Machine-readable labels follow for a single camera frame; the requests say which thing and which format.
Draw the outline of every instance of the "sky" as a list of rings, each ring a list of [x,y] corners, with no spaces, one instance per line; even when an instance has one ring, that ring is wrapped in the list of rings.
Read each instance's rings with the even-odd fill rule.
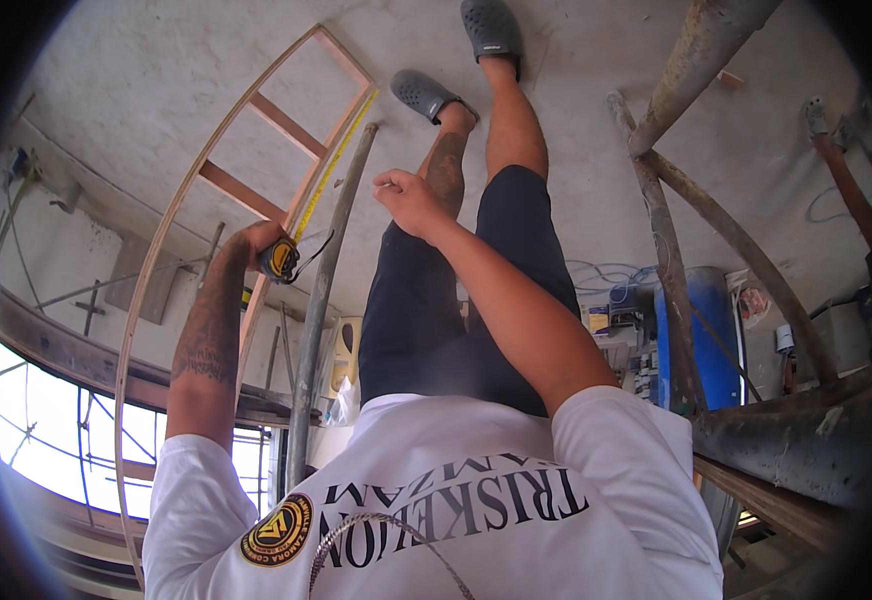
[[[115,400],[90,397],[88,390],[26,363],[0,343],[0,457],[20,474],[57,494],[95,508],[119,512],[115,471]],[[80,422],[88,427],[81,431]],[[32,427],[32,437],[26,430]],[[126,404],[123,412],[123,458],[154,464],[166,434],[165,414]],[[243,490],[259,509],[259,433],[233,429],[232,462]],[[268,440],[262,452],[262,514],[270,510]],[[85,491],[79,456],[83,461]],[[126,479],[126,502],[131,516],[148,519],[151,482]]]

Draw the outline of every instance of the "blue barrel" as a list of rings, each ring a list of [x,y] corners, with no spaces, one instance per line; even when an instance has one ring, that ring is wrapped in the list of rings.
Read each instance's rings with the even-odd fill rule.
[[[726,348],[736,354],[738,346],[732,303],[722,272],[715,267],[695,267],[686,269],[685,280],[689,289],[689,301],[706,317]],[[669,410],[669,394],[672,389],[669,375],[669,325],[661,287],[657,286],[653,300],[658,332],[659,406]],[[692,315],[692,342],[709,410],[739,406],[742,400],[739,373],[695,315]]]

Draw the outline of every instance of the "blue cable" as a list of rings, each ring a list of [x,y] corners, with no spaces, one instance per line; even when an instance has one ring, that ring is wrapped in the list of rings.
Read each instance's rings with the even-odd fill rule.
[[[634,267],[633,265],[627,265],[625,263],[617,263],[617,262],[605,262],[599,264],[593,264],[590,262],[586,262],[585,260],[575,260],[570,259],[566,260],[566,265],[569,263],[576,263],[586,266],[587,268],[591,268],[596,271],[596,274],[590,275],[578,283],[575,284],[576,293],[578,296],[598,296],[601,294],[609,294],[610,302],[619,304],[624,301],[629,296],[629,291],[632,288],[639,287],[640,285],[646,285],[651,283],[646,281],[649,276],[652,276],[656,273],[658,269],[658,265],[652,265],[650,267],[642,267],[641,269],[638,267]],[[628,269],[625,270],[604,270],[607,267],[623,267]],[[583,284],[586,282],[591,282],[592,280],[602,280],[604,282],[610,283],[611,286],[607,288],[592,288],[592,287],[584,287]],[[622,295],[614,295],[616,290],[622,290]]]

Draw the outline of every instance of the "fist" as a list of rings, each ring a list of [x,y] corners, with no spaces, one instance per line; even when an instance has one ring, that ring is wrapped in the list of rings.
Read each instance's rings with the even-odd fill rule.
[[[454,222],[442,209],[439,199],[417,174],[393,169],[372,180],[372,197],[393,215],[406,234],[433,243],[432,235],[447,222]]]
[[[244,247],[243,252],[249,253],[247,268],[250,271],[259,270],[259,254],[280,238],[289,237],[282,225],[275,221],[254,222],[245,229],[239,230],[229,243]]]

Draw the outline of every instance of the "yellow emblem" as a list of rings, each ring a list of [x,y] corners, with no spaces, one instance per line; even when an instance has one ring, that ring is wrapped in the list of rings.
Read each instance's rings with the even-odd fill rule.
[[[309,538],[313,503],[304,493],[291,493],[269,516],[243,535],[243,557],[260,567],[278,567],[296,558]]]

